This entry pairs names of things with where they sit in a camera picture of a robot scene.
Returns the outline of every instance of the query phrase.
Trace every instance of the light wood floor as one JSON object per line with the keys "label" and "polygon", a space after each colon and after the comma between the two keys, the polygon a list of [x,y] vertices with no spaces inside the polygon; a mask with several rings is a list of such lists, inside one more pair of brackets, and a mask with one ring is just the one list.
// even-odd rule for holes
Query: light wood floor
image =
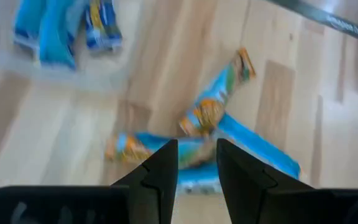
{"label": "light wood floor", "polygon": [[[302,166],[315,187],[358,188],[358,40],[263,0],[144,0],[124,97],[32,82],[0,68],[0,186],[99,185],[112,131],[179,136],[178,118],[232,57],[257,78],[227,112]],[[222,195],[179,196],[174,223],[229,223]]]}

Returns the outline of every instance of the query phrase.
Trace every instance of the black plastic part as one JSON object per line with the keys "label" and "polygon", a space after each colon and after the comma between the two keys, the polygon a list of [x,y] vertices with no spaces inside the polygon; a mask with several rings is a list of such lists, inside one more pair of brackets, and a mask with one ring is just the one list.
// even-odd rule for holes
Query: black plastic part
{"label": "black plastic part", "polygon": [[178,175],[171,140],[110,187],[5,187],[0,223],[169,224]]}
{"label": "black plastic part", "polygon": [[234,224],[358,223],[358,190],[313,189],[224,139],[217,154]]}

